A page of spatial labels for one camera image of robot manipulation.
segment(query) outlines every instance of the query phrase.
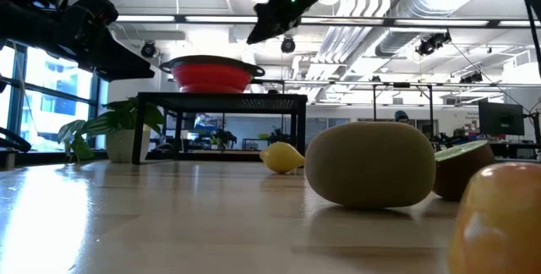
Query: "yellow apple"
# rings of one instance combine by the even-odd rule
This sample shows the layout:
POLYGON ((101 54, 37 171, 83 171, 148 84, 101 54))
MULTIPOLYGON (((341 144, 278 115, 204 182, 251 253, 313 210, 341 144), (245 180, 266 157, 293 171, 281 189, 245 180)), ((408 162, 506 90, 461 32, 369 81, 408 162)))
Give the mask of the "yellow apple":
POLYGON ((495 164, 470 179, 449 267, 451 274, 541 273, 541 165, 495 164))

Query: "white pot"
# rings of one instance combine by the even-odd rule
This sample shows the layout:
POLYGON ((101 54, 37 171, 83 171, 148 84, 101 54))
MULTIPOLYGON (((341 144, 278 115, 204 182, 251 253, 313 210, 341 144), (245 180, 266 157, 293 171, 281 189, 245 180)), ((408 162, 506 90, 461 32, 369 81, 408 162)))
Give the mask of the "white pot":
MULTIPOLYGON (((106 136, 106 151, 109 160, 113 163, 131 163, 134 149, 135 130, 121 129, 106 136)), ((140 161, 146 159, 149 152, 150 131, 143 131, 141 142, 140 161)))

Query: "person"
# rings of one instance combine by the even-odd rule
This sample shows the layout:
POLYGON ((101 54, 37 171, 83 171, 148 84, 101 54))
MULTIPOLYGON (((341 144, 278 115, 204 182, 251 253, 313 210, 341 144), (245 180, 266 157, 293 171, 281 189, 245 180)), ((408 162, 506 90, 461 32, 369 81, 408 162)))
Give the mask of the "person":
POLYGON ((407 113, 405 113, 402 110, 399 110, 399 111, 395 112, 395 122, 409 123, 409 117, 408 117, 407 113))

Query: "red colander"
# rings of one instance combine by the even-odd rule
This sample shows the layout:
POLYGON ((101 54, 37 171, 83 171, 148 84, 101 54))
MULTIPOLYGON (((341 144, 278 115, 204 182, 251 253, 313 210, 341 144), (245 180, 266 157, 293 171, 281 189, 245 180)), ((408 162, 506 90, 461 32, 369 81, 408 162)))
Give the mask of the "red colander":
POLYGON ((253 77, 265 75, 259 66, 211 55, 174 58, 160 69, 172 74, 181 92, 243 93, 253 77))

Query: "sliced kiwi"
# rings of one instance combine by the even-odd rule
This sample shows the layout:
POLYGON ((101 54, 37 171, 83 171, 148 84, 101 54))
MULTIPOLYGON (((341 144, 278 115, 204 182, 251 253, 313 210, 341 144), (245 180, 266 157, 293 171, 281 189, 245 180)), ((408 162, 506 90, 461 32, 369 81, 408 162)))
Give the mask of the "sliced kiwi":
POLYGON ((436 152, 435 154, 435 157, 436 157, 436 161, 443 161, 443 160, 447 160, 449 158, 452 158, 454 156, 460 156, 461 154, 465 153, 465 152, 469 152, 469 151, 472 151, 476 148, 479 148, 480 146, 483 146, 485 144, 488 144, 489 142, 488 141, 474 141, 474 142, 469 142, 469 143, 466 143, 464 145, 458 145, 458 146, 453 146, 449 149, 446 149, 444 151, 438 151, 436 152))
POLYGON ((488 141, 474 141, 435 153, 434 192, 446 200, 460 200, 469 179, 495 162, 488 141))

